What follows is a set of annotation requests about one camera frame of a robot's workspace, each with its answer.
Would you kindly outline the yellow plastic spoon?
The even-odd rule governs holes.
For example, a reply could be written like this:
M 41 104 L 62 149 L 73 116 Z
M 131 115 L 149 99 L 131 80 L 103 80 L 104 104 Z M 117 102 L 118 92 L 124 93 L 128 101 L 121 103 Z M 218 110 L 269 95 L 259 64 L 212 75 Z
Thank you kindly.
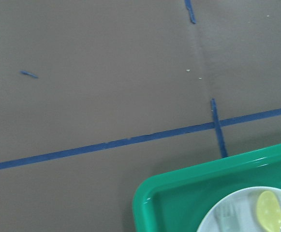
M 279 232 L 281 229 L 281 206 L 274 192 L 262 192 L 256 202 L 256 218 L 266 232 Z

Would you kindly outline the green plastic tray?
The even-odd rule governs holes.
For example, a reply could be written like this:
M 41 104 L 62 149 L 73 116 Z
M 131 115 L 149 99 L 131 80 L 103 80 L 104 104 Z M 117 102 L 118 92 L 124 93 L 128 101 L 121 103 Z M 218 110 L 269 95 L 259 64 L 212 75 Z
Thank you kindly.
M 225 196 L 248 187 L 281 189 L 281 144 L 146 179 L 133 197 L 138 232 L 194 232 Z

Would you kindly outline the pale green plastic fork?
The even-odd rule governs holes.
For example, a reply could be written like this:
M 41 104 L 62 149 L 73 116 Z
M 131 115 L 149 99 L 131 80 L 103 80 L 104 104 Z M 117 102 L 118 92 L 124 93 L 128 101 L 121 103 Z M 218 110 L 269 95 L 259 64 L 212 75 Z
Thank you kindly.
M 217 224 L 221 232 L 232 232 L 234 230 L 234 210 L 230 203 L 221 203 L 215 209 Z

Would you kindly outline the white round plate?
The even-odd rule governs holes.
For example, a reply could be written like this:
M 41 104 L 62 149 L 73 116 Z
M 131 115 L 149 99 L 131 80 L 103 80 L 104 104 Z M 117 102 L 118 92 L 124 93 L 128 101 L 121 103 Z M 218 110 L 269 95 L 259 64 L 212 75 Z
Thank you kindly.
M 241 189 L 218 201 L 205 215 L 197 231 L 220 232 L 215 209 L 221 203 L 230 203 L 235 214 L 233 232 L 264 232 L 256 218 L 256 202 L 259 195 L 266 190 L 275 193 L 281 206 L 281 189 L 279 188 L 260 186 Z

